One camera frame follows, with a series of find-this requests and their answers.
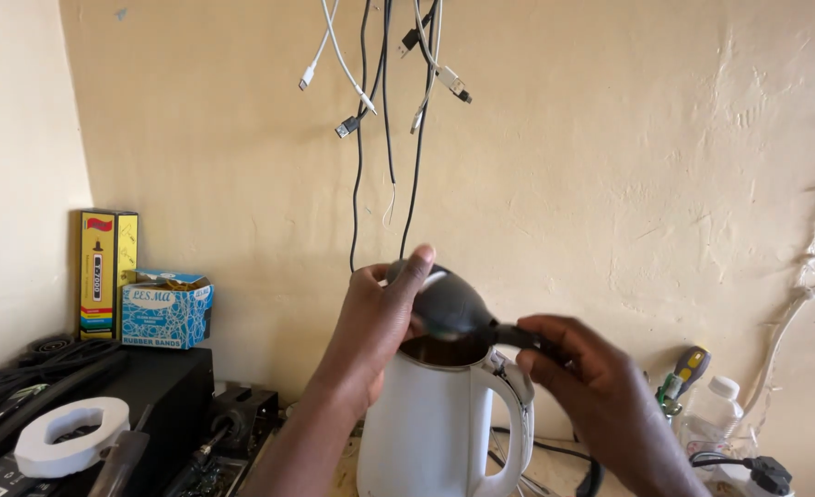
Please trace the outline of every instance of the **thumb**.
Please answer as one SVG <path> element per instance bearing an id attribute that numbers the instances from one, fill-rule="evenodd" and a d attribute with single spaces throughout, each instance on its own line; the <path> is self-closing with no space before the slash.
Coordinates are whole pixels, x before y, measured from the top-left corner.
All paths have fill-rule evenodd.
<path id="1" fill-rule="evenodd" d="M 398 302 L 413 301 L 434 263 L 434 248 L 427 244 L 415 248 L 395 281 L 386 288 L 386 293 L 392 295 L 391 298 Z"/>
<path id="2" fill-rule="evenodd" d="M 581 395 L 582 384 L 567 370 L 533 349 L 522 350 L 515 362 L 534 383 L 545 387 L 561 405 Z"/>

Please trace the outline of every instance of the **electric kettle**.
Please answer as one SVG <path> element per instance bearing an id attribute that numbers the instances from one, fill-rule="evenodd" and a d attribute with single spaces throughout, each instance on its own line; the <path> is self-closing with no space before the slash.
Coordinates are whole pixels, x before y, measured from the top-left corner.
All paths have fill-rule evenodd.
<path id="1" fill-rule="evenodd" d="M 505 466 L 484 476 L 493 392 L 509 410 Z M 358 453 L 360 497 L 505 497 L 533 450 L 534 389 L 481 341 L 426 335 L 401 345 L 368 410 Z"/>

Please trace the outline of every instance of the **beige wall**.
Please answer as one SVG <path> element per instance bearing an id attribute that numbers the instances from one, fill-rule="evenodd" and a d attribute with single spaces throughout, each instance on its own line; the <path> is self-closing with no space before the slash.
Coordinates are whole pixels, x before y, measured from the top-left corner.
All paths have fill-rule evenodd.
<path id="1" fill-rule="evenodd" d="M 393 45 L 413 22 L 396 4 Z M 335 23 L 356 71 L 361 6 Z M 220 378 L 297 399 L 346 289 L 356 166 L 333 129 L 357 98 L 330 51 L 297 89 L 318 3 L 62 12 L 97 205 L 140 212 L 142 266 L 214 280 Z M 815 229 L 815 2 L 455 1 L 443 43 L 474 102 L 435 90 L 410 244 L 503 319 L 582 316 L 656 380 L 699 343 L 749 390 Z M 391 231 L 382 119 L 365 121 L 359 266 L 398 255 L 423 67 L 391 62 Z M 763 448 L 815 494 L 815 304 L 800 321 Z M 543 393 L 537 409 L 539 434 L 569 436 Z"/>
<path id="2" fill-rule="evenodd" d="M 0 2 L 0 364 L 72 330 L 68 212 L 88 205 L 58 3 Z"/>

